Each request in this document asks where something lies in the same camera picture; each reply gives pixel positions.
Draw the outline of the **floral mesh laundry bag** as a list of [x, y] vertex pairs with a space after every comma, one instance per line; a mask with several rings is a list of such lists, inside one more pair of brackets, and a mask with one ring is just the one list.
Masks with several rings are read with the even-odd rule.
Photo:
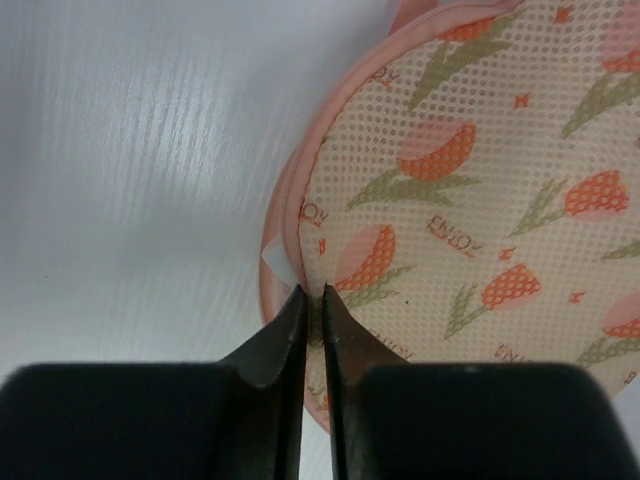
[[638, 3], [402, 3], [274, 189], [265, 321], [296, 286], [410, 362], [636, 382]]

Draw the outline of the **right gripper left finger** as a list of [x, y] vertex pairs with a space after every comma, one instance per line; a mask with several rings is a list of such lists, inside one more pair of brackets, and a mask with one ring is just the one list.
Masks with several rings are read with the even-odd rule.
[[225, 358], [40, 363], [1, 387], [5, 479], [295, 479], [308, 298]]

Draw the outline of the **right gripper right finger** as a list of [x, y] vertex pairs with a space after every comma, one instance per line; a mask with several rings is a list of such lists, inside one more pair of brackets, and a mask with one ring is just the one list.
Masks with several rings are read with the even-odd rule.
[[326, 286], [337, 479], [635, 479], [602, 389], [559, 363], [409, 363]]

